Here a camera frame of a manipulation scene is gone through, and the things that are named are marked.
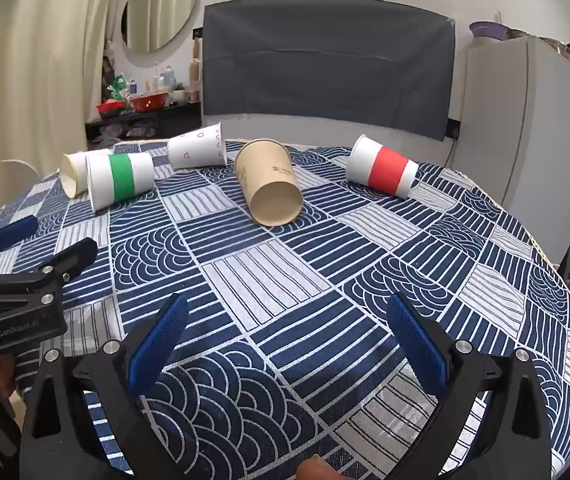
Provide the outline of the person right hand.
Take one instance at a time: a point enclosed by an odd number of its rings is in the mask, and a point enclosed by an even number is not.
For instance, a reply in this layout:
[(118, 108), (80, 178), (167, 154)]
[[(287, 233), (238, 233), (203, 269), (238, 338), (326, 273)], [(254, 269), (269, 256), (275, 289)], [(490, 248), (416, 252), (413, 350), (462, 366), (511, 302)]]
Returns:
[(297, 480), (345, 480), (320, 455), (314, 454), (299, 464), (296, 470)]

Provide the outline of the person left hand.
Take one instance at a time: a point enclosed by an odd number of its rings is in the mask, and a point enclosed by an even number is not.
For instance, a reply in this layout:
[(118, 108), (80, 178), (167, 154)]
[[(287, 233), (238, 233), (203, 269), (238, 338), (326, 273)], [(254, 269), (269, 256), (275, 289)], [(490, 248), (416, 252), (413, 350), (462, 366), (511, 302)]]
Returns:
[(3, 354), (0, 356), (0, 394), (9, 399), (15, 390), (15, 356)]

